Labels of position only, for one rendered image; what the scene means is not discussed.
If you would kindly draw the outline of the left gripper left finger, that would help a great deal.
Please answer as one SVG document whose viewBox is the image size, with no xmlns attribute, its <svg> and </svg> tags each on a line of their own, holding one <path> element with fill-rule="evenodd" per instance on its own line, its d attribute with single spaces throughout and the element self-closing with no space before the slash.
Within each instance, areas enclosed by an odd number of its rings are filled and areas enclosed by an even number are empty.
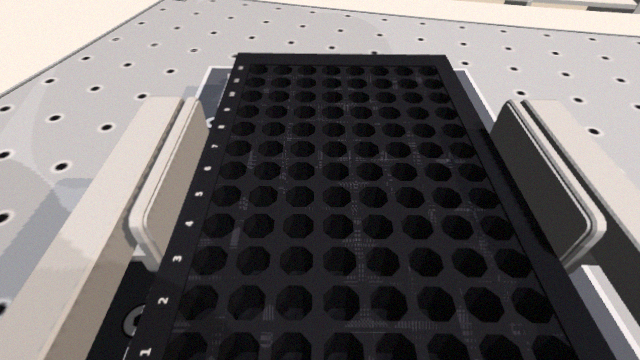
<svg viewBox="0 0 640 360">
<path fill-rule="evenodd" d="M 129 262 L 158 272 L 209 130 L 148 96 L 0 319 L 0 360 L 85 360 Z"/>
</svg>

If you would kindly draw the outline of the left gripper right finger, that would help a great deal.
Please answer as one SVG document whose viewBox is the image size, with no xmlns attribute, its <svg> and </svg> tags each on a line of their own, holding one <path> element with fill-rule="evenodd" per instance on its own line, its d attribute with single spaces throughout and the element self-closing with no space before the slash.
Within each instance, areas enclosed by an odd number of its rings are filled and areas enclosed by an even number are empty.
<svg viewBox="0 0 640 360">
<path fill-rule="evenodd" d="M 600 266 L 640 327 L 640 191 L 556 99 L 510 99 L 489 134 L 567 274 Z"/>
</svg>

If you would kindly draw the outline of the black well plate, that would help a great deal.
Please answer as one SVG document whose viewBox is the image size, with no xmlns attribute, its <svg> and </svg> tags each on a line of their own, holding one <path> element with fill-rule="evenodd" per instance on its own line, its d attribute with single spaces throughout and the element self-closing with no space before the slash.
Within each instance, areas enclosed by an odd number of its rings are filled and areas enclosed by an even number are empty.
<svg viewBox="0 0 640 360">
<path fill-rule="evenodd" d="M 238 53 L 124 360 L 617 359 L 446 55 Z"/>
</svg>

